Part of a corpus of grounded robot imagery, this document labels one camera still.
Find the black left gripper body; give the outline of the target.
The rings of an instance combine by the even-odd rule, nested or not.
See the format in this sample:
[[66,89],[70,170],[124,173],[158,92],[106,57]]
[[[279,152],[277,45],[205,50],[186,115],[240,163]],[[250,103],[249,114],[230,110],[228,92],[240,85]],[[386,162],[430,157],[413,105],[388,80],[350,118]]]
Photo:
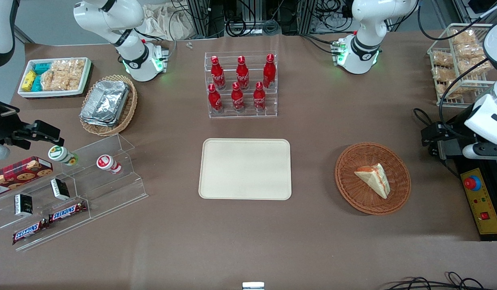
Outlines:
[[479,141],[478,136],[464,125],[465,119],[463,117],[454,117],[448,124],[451,125],[452,130],[461,134],[458,137],[452,133],[449,134],[450,140],[445,141],[445,159],[455,159],[465,157],[467,159],[477,160],[479,156],[475,153],[474,144]]

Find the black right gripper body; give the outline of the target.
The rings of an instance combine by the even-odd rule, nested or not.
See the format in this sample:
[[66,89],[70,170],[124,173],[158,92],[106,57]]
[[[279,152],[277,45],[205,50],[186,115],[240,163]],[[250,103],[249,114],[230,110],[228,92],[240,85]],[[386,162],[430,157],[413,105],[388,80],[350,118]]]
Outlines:
[[6,143],[13,132],[21,129],[21,119],[18,116],[20,110],[0,101],[0,145]]

